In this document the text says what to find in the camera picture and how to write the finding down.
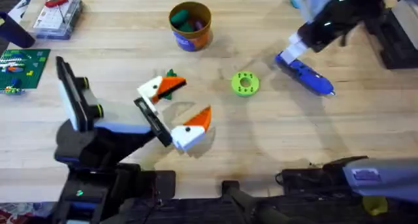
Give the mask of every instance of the yellow object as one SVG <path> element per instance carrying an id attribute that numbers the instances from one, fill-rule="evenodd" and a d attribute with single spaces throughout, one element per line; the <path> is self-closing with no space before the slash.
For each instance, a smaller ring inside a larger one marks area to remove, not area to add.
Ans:
<path id="1" fill-rule="evenodd" d="M 377 216 L 387 212 L 387 200 L 383 196 L 363 197 L 363 207 L 371 215 Z"/>

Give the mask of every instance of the blue toy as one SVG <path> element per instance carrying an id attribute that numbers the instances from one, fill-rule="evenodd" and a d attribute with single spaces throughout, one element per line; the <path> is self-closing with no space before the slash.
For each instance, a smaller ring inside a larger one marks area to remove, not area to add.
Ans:
<path id="1" fill-rule="evenodd" d="M 314 90 L 319 95 L 335 95 L 334 86 L 332 86 L 331 82 L 325 77 L 316 73 L 312 68 L 297 59 L 289 65 L 286 64 L 280 54 L 275 58 L 277 64 L 281 67 L 287 67 L 293 75 L 293 78 L 297 79 L 306 87 Z"/>

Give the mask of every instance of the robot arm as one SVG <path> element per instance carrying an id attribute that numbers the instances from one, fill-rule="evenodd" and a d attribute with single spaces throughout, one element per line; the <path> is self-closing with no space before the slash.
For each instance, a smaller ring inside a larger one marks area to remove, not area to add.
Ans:
<path id="1" fill-rule="evenodd" d="M 341 45 L 346 44 L 346 35 L 367 18 L 381 15 L 385 5 L 382 0 L 295 0 L 307 21 L 289 38 L 290 46 L 282 58 L 290 64 L 307 49 L 322 51 L 332 41 L 342 36 Z"/>
<path id="2" fill-rule="evenodd" d="M 124 105 L 97 99 L 88 79 L 75 77 L 62 57 L 57 57 L 57 75 L 69 121 L 58 131 L 56 159 L 72 167 L 112 167 L 155 137 L 164 146 L 188 150 L 209 128 L 209 106 L 171 130 L 160 120 L 154 104 L 186 85 L 184 78 L 155 77 L 138 88 L 134 104 Z"/>
<path id="3" fill-rule="evenodd" d="M 335 94 L 331 82 L 297 58 L 307 49 L 322 51 L 338 37 L 346 45 L 346 35 L 364 19 L 378 17 L 383 0 L 294 0 L 306 23 L 289 37 L 290 45 L 276 56 L 276 62 L 296 80 L 319 95 Z"/>

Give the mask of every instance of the clear plastic container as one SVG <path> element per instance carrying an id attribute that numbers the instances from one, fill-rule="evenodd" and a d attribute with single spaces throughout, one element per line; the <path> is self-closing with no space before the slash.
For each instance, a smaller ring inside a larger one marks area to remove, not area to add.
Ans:
<path id="1" fill-rule="evenodd" d="M 37 39 L 69 40 L 82 9 L 81 0 L 68 0 L 54 8 L 43 6 L 29 32 Z"/>

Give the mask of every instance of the black mount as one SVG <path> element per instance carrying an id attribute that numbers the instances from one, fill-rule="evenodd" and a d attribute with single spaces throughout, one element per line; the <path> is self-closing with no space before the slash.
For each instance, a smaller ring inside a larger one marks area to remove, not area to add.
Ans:
<path id="1" fill-rule="evenodd" d="M 116 215 L 126 199 L 173 198 L 174 171 L 142 171 L 139 165 L 120 163 L 155 137 L 164 146 L 171 144 L 170 133 L 143 99 L 135 100 L 135 104 L 151 125 L 149 132 L 115 133 L 95 127 L 94 121 L 104 117 L 104 113 L 101 105 L 89 105 L 84 96 L 89 89 L 88 79 L 75 77 L 62 57 L 57 57 L 56 61 L 60 87 L 65 91 L 62 94 L 69 101 L 74 121 L 64 122 L 56 136 L 54 156 L 68 165 L 69 175 L 56 205 L 53 223 L 66 223 L 71 219 L 100 223 Z"/>
<path id="2" fill-rule="evenodd" d="M 222 182 L 222 198 L 232 202 L 240 222 L 244 224 L 314 224 L 307 219 L 283 215 L 264 198 L 255 198 L 241 191 L 238 181 Z"/>
<path id="3" fill-rule="evenodd" d="M 116 215 L 126 199 L 173 198 L 174 171 L 141 171 L 139 165 L 119 163 L 154 137 L 152 131 L 130 135 L 102 128 L 79 133 L 66 121 L 57 133 L 55 158 L 68 164 L 70 172 L 53 223 L 99 223 Z"/>

